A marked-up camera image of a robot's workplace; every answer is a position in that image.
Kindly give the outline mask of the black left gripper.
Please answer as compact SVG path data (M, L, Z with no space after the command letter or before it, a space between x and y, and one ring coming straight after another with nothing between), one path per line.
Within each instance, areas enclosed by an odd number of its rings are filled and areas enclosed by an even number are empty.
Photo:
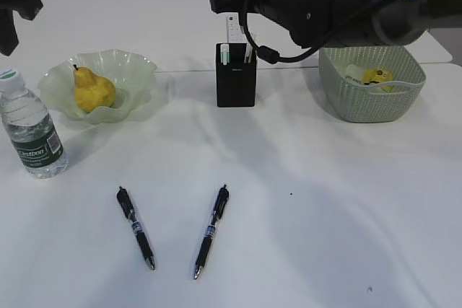
M41 0L1 0L0 51L3 56L10 56L19 44L12 11L23 19L34 20L42 8Z

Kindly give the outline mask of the blue black right robot arm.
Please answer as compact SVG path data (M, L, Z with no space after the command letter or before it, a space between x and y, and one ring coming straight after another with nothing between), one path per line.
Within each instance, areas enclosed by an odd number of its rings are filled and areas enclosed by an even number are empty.
M355 12L380 0L209 0L220 14L243 9L277 23L310 48ZM327 47L408 45L430 28L461 26L461 0L394 0L347 25Z

